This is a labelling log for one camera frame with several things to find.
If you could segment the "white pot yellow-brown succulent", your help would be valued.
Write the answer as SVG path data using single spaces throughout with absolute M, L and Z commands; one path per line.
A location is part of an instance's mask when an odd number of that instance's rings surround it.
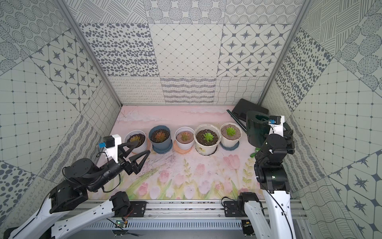
M 142 153 L 149 149 L 149 143 L 145 132 L 133 130 L 125 137 L 125 142 L 137 142 L 138 145 L 132 151 L 135 154 Z

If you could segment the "dark green watering can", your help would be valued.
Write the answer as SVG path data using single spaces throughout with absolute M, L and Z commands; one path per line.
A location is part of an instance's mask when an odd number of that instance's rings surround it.
M 248 142 L 255 147 L 260 148 L 269 134 L 268 125 L 269 116 L 257 111 L 248 111 L 245 124 L 230 110 L 227 110 L 230 116 L 235 120 L 244 133 L 247 135 Z

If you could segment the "blue-grey pot red succulent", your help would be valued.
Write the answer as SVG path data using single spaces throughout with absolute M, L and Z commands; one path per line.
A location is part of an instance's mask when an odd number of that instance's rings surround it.
M 169 152 L 173 146 L 170 129 L 165 125 L 158 125 L 149 131 L 149 139 L 153 150 L 159 154 Z

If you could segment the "white pot pink succulent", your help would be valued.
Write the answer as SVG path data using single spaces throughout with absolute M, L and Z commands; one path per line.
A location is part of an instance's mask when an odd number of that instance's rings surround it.
M 175 142 L 173 143 L 174 151 L 179 154 L 186 154 L 191 151 L 194 146 L 195 131 L 187 126 L 180 127 L 175 132 Z

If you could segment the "white pot bright green succulent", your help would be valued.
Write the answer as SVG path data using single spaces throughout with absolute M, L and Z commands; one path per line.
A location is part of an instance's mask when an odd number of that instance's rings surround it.
M 243 133 L 237 124 L 225 123 L 221 126 L 220 132 L 222 135 L 220 144 L 225 150 L 233 151 L 238 148 Z

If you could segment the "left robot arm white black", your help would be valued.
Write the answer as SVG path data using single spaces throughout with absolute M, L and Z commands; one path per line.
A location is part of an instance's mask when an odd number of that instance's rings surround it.
M 128 216 L 142 217 L 146 204 L 137 206 L 130 202 L 125 191 L 118 191 L 108 200 L 68 219 L 70 211 L 88 200 L 89 192 L 103 190 L 114 177 L 125 171 L 128 175 L 138 174 L 150 155 L 146 150 L 136 155 L 131 152 L 138 145 L 136 141 L 115 145 L 116 158 L 103 166 L 96 166 L 90 159 L 82 158 L 62 169 L 65 180 L 53 188 L 40 208 L 21 226 L 7 229 L 5 239 L 66 239 L 87 226 L 103 219 Z

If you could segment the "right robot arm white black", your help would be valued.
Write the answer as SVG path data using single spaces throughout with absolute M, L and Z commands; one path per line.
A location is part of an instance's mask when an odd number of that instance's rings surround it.
M 270 116 L 270 131 L 255 154 L 254 170 L 261 190 L 265 193 L 268 217 L 255 193 L 240 193 L 238 209 L 244 213 L 258 239 L 294 239 L 290 208 L 290 185 L 282 165 L 287 154 L 294 154 L 293 130 L 284 129 L 284 116 Z

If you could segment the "large white pot green succulent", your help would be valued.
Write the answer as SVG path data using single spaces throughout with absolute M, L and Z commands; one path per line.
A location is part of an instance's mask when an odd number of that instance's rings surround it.
M 214 154 L 221 141 L 220 130 L 212 124 L 201 124 L 194 133 L 195 149 L 204 156 Z

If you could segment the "black plastic tool case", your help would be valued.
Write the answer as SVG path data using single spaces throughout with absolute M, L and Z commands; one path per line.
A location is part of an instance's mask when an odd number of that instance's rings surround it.
M 269 113 L 268 109 L 245 99 L 240 99 L 231 112 L 240 120 L 246 121 L 248 111 L 257 111 L 266 115 Z

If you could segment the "left small circuit board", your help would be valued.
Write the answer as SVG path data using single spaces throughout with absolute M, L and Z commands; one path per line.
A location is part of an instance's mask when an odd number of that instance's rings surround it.
M 122 236 L 122 235 L 127 235 L 128 230 L 126 229 L 126 226 L 123 221 L 111 221 L 114 224 L 114 230 L 112 232 L 115 235 Z

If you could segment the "small circuit board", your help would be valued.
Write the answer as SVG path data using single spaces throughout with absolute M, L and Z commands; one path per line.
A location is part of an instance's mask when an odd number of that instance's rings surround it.
M 123 221 L 111 221 L 114 224 L 114 230 L 112 232 L 115 235 L 122 236 L 122 235 L 127 235 L 128 230 L 126 229 L 126 226 Z
M 242 220 L 241 223 L 242 223 L 242 232 L 245 236 L 253 236 L 255 234 L 252 224 L 249 220 Z

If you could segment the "right small circuit board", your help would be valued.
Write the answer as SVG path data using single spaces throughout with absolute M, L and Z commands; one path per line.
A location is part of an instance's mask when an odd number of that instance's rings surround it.
M 242 223 L 242 232 L 245 236 L 253 236 L 255 234 L 252 224 L 249 220 L 242 220 L 241 223 Z

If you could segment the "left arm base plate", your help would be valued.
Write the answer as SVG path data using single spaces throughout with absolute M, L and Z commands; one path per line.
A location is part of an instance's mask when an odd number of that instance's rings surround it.
M 147 201 L 131 201 L 126 218 L 143 218 L 146 211 Z

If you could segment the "aluminium mounting rail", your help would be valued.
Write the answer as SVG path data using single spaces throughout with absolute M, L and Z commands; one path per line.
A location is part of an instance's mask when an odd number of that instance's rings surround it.
M 98 207 L 103 201 L 89 200 L 79 205 L 63 219 L 76 216 L 93 207 Z M 145 215 L 138 219 L 220 219 L 226 218 L 220 199 L 215 200 L 147 200 Z M 290 202 L 292 218 L 306 220 L 307 215 L 299 200 Z

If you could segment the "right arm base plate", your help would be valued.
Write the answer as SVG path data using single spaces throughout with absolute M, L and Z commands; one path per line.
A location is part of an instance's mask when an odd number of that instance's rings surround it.
M 224 214 L 227 218 L 233 217 L 247 217 L 244 212 L 241 212 L 238 208 L 238 204 L 236 201 L 223 201 Z

